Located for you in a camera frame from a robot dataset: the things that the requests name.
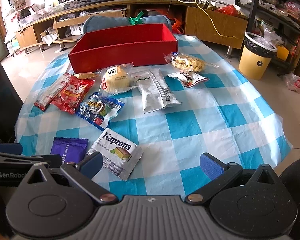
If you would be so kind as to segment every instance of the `checkered tablecloth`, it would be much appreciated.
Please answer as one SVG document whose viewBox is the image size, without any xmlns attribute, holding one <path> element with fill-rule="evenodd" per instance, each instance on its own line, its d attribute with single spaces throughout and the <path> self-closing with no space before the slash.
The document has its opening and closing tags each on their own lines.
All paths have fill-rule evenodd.
<svg viewBox="0 0 300 240">
<path fill-rule="evenodd" d="M 151 66 L 162 70 L 182 105 L 143 114 L 138 89 L 116 96 L 125 105 L 112 119 L 110 128 L 144 150 L 128 181 L 105 169 L 93 178 L 119 198 L 125 194 L 185 197 L 209 182 L 199 167 L 203 152 L 224 163 L 257 168 L 261 163 L 275 167 L 292 148 L 283 133 L 281 118 L 247 79 L 197 38 L 176 37 L 180 52 L 219 67 L 207 67 L 201 73 L 210 79 L 208 82 L 184 88 L 178 80 L 167 77 L 176 71 L 172 66 Z M 44 113 L 33 106 L 38 94 L 65 71 L 72 73 L 67 54 L 56 57 L 47 66 L 21 109 L 16 136 L 25 155 L 50 154 L 55 136 L 88 138 L 90 148 L 101 134 L 84 119 L 54 105 Z M 98 86 L 95 84 L 86 97 L 98 91 Z"/>
</svg>

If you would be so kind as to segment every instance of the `trash can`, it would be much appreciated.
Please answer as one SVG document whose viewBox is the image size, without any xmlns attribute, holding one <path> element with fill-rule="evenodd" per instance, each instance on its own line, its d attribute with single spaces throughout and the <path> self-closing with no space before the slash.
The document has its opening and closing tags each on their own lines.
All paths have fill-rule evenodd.
<svg viewBox="0 0 300 240">
<path fill-rule="evenodd" d="M 266 71 L 271 59 L 276 56 L 277 48 L 268 48 L 253 38 L 260 37 L 254 33 L 244 34 L 243 52 L 239 70 L 248 78 L 259 80 Z"/>
</svg>

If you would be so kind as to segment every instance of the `open red cardboard box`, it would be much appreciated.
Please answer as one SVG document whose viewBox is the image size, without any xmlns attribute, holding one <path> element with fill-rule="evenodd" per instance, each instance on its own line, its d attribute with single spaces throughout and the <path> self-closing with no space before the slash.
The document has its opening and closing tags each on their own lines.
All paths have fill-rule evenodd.
<svg viewBox="0 0 300 240">
<path fill-rule="evenodd" d="M 178 51 L 178 41 L 164 24 L 140 24 L 86 33 L 69 54 L 74 73 L 133 63 L 166 64 L 163 55 Z"/>
</svg>

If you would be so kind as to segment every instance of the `black trash bag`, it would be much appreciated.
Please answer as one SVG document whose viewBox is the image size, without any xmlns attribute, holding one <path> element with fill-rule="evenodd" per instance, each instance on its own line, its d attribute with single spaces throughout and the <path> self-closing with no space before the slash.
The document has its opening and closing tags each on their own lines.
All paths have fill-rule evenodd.
<svg viewBox="0 0 300 240">
<path fill-rule="evenodd" d="M 277 56 L 277 52 L 274 52 L 274 51 L 271 51 L 269 49 L 265 49 L 265 48 L 259 46 L 258 44 L 249 40 L 246 36 L 244 36 L 244 45 L 246 46 L 246 48 L 248 50 L 250 50 L 252 53 L 254 53 L 260 57 L 274 58 Z"/>
</svg>

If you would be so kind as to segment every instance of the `green ribbon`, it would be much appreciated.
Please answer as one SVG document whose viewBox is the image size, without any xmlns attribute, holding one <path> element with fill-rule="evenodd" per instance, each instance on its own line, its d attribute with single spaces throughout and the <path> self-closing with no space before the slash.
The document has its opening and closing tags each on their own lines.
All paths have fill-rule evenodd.
<svg viewBox="0 0 300 240">
<path fill-rule="evenodd" d="M 142 24 L 141 16 L 143 15 L 143 11 L 141 11 L 136 18 L 130 17 L 129 22 L 131 25 Z"/>
</svg>

